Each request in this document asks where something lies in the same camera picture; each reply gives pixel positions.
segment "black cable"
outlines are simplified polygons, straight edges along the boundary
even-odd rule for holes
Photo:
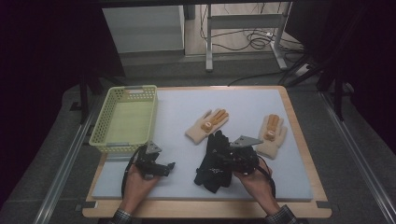
[[[304,54],[289,70],[286,74],[283,75],[283,77],[277,82],[279,86],[283,86],[285,84],[286,79],[290,76],[290,72],[294,71],[294,69],[298,66],[301,66],[307,59],[309,55]]]
[[[218,46],[218,47],[221,47],[221,48],[224,48],[224,49],[228,49],[228,50],[238,51],[238,50],[242,50],[242,49],[247,49],[250,46],[250,43],[247,44],[246,46],[242,47],[241,49],[230,49],[230,48],[227,48],[227,47],[225,47],[223,45],[220,45],[220,44],[212,44],[212,45],[213,46]]]
[[[243,30],[238,30],[238,31],[232,31],[232,32],[228,32],[228,33],[223,33],[223,34],[219,34],[219,35],[212,35],[212,38],[213,37],[218,37],[218,36],[221,36],[221,35],[233,35],[233,34],[237,34],[237,33],[243,33],[243,32],[245,32],[245,31],[255,31],[256,29],[243,29]]]
[[[267,73],[267,74],[259,74],[259,75],[254,75],[254,76],[249,76],[249,77],[241,77],[238,78],[232,82],[230,82],[227,86],[230,87],[231,85],[233,85],[235,82],[240,81],[240,80],[244,80],[244,79],[249,79],[249,78],[253,78],[253,77],[263,77],[263,76],[271,76],[271,75],[278,75],[278,74],[282,74],[285,73],[287,71],[283,71],[283,72],[276,72],[276,73]]]
[[[201,38],[204,39],[204,40],[206,40],[205,33],[204,33],[204,20],[205,20],[206,11],[207,11],[207,5],[206,5],[204,16],[203,16],[202,15],[202,5],[201,5],[200,6],[200,17],[201,17],[201,31],[200,31],[200,35],[201,35]]]
[[[305,52],[298,52],[298,51],[296,51],[296,52],[290,52],[290,53],[285,53],[285,59],[287,60],[287,61],[289,61],[289,62],[291,62],[291,63],[297,63],[297,62],[299,62],[299,60],[300,60],[300,58],[299,58],[299,60],[297,60],[297,61],[292,61],[290,58],[288,58],[288,55],[289,54],[306,54]]]
[[[264,160],[263,157],[261,157],[259,155],[257,157],[259,159],[262,159],[262,161],[264,162],[265,166],[267,167],[268,173],[264,169],[262,169],[262,167],[260,167],[260,165],[256,165],[255,168],[258,169],[263,175],[265,175],[265,177],[267,177],[268,180],[272,179],[271,173],[270,173],[270,168],[268,167],[267,162]]]
[[[247,40],[249,41],[251,47],[254,49],[264,49],[271,42],[270,38],[267,35],[261,35],[254,32],[247,35]]]
[[[279,48],[286,52],[294,52],[294,53],[307,53],[305,49],[289,49],[279,44]]]
[[[122,178],[122,184],[121,184],[121,196],[123,198],[124,195],[124,190],[125,190],[125,185],[126,185],[126,180],[128,178],[128,172],[131,169],[131,166],[134,164],[134,157],[136,156],[137,152],[139,152],[142,149],[142,147],[139,147],[135,152],[134,155],[131,157],[131,159],[128,162],[128,165],[125,167],[125,172]]]
[[[227,10],[227,8],[225,7],[225,4],[224,4],[224,10],[227,12],[227,14],[230,14],[230,12]]]

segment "metal stand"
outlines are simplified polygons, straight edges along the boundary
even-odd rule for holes
[[[291,2],[288,2],[281,14],[212,16],[211,5],[207,5],[206,71],[213,71],[212,30],[246,28],[278,28],[275,40],[271,41],[270,45],[279,68],[286,70],[288,67],[280,53],[279,42],[289,16],[290,6]]]

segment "metal rail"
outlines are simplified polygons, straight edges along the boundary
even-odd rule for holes
[[[361,150],[353,139],[352,134],[349,132],[345,123],[341,121],[334,113],[330,97],[323,92],[320,92],[319,95],[323,99],[328,109],[328,112],[332,117],[332,121],[334,122],[338,132],[346,143],[346,147],[352,159],[354,160],[359,171],[361,172],[364,181],[366,182],[369,190],[372,192],[385,219],[388,223],[396,223],[396,209],[391,198],[388,196],[387,192],[385,191],[378,178],[376,178],[375,173],[370,167],[370,164],[364,158]]]
[[[69,177],[70,171],[73,167],[73,164],[76,160],[79,149],[84,141],[84,136],[90,128],[90,124],[93,118],[93,112],[97,111],[99,106],[99,97],[92,98],[92,108],[91,113],[85,120],[83,124],[81,124],[78,128],[78,132],[73,139],[73,142],[70,148],[67,150],[66,155],[64,156],[64,160],[61,163],[61,166],[56,174],[55,178],[52,181],[52,184],[49,187],[49,191],[41,204],[40,209],[37,212],[34,223],[49,223],[50,217],[52,216],[53,210],[55,209],[56,203],[61,196],[62,190],[64,189],[64,184],[66,183],[67,177]]]

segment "glove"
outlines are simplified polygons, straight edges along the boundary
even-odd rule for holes
[[[230,187],[232,171],[217,155],[222,150],[227,150],[229,146],[228,137],[224,136],[221,131],[208,136],[205,157],[196,170],[197,175],[194,179],[196,185],[204,185],[213,193],[216,193],[220,187]]]
[[[199,144],[227,122],[228,117],[229,115],[226,113],[225,109],[217,109],[213,113],[212,110],[208,110],[186,131],[186,135],[191,138],[195,144]]]
[[[285,141],[287,127],[282,126],[283,119],[278,115],[265,116],[260,129],[259,139],[263,143],[257,145],[256,151],[272,160],[275,159],[277,151]]]

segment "wrist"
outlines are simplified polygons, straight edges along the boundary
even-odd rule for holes
[[[257,200],[260,207],[268,216],[272,216],[280,211],[279,204],[277,204],[276,199],[272,195],[267,195]]]
[[[123,210],[126,213],[132,214],[136,209],[136,207],[137,207],[136,203],[122,200],[119,209]]]

